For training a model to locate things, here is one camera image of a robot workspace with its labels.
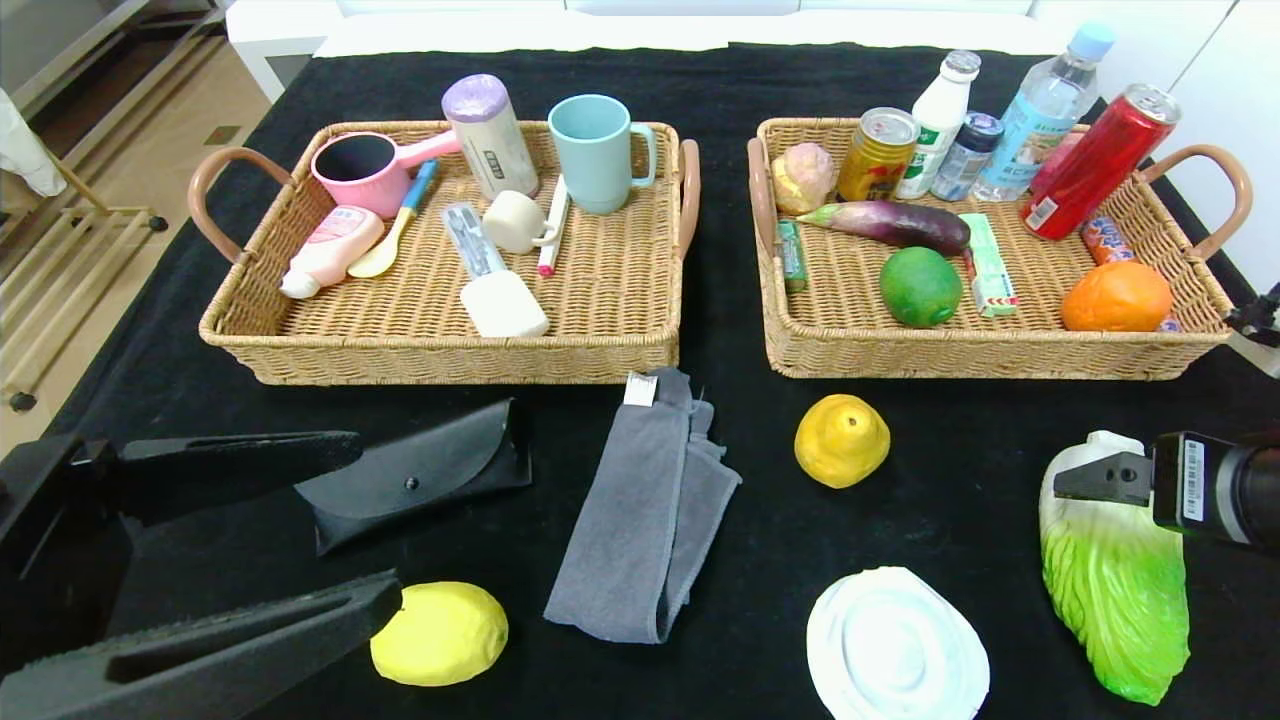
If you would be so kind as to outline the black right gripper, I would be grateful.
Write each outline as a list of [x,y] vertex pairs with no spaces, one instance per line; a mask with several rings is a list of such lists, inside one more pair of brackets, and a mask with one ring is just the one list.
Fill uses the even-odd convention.
[[1277,432],[1239,441],[1196,432],[1160,436],[1153,460],[1111,454],[1053,477],[1059,498],[1151,506],[1155,521],[1187,536],[1279,550]]

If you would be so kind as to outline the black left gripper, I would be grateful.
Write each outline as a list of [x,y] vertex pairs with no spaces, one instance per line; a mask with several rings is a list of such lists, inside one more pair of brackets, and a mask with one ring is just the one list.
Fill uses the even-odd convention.
[[396,570],[92,644],[132,555],[116,512],[157,525],[362,455],[352,430],[138,439],[116,454],[72,434],[13,447],[1,465],[3,716],[241,719],[367,643],[401,609]]

